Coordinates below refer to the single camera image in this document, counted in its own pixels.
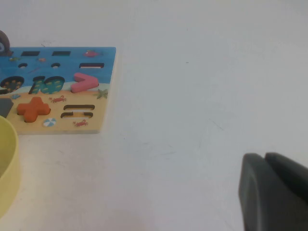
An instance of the yellow plastic container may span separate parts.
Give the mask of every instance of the yellow plastic container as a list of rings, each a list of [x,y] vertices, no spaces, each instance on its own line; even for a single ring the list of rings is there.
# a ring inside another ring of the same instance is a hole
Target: yellow plastic container
[[[0,218],[11,206],[19,184],[18,136],[12,124],[0,116]]]

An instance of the orange plus sign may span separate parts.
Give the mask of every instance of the orange plus sign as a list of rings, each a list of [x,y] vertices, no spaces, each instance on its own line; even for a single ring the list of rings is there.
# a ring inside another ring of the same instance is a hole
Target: orange plus sign
[[[32,123],[36,121],[38,115],[48,115],[50,107],[47,103],[43,103],[40,97],[33,97],[30,103],[18,104],[17,113],[24,116],[25,122]]]

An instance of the beach ball print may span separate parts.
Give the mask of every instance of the beach ball print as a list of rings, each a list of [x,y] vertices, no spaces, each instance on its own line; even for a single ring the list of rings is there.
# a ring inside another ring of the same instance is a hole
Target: beach ball print
[[[48,119],[45,119],[44,122],[43,122],[43,125],[45,127],[52,127],[53,125],[56,124],[56,119],[55,118],[48,118]]]

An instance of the white table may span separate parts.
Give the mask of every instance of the white table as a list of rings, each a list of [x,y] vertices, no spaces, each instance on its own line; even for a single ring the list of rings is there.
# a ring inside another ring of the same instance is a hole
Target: white table
[[[2,1],[12,46],[116,46],[100,134],[20,136],[1,231],[241,231],[246,152],[308,166],[305,0]]]

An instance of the starfish print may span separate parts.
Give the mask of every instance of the starfish print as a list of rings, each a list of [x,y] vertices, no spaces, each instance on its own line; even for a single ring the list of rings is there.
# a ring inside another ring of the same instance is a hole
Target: starfish print
[[[96,99],[100,99],[101,97],[104,97],[105,99],[107,99],[107,97],[108,97],[108,89],[105,89],[105,90],[98,89],[98,94],[94,94],[94,95],[97,95]]]

